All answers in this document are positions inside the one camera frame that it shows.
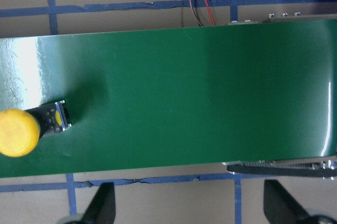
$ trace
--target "small object on belt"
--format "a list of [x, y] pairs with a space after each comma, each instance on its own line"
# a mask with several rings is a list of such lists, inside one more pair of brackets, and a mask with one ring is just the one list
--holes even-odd
[[10, 157], [27, 155], [40, 138], [70, 128], [63, 104], [59, 101], [28, 110], [10, 108], [0, 112], [0, 153]]

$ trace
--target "yellow cap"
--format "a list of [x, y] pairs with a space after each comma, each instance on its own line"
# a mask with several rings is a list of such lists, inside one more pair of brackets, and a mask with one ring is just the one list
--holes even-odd
[[20, 157], [37, 145], [40, 127], [26, 111], [7, 109], [0, 112], [0, 152], [10, 157]]

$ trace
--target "yellow plastic cap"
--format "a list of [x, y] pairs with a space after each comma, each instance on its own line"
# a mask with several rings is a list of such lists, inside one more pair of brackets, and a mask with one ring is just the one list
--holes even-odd
[[40, 127], [26, 111], [7, 109], [0, 112], [0, 152], [10, 157], [21, 157], [37, 145]]

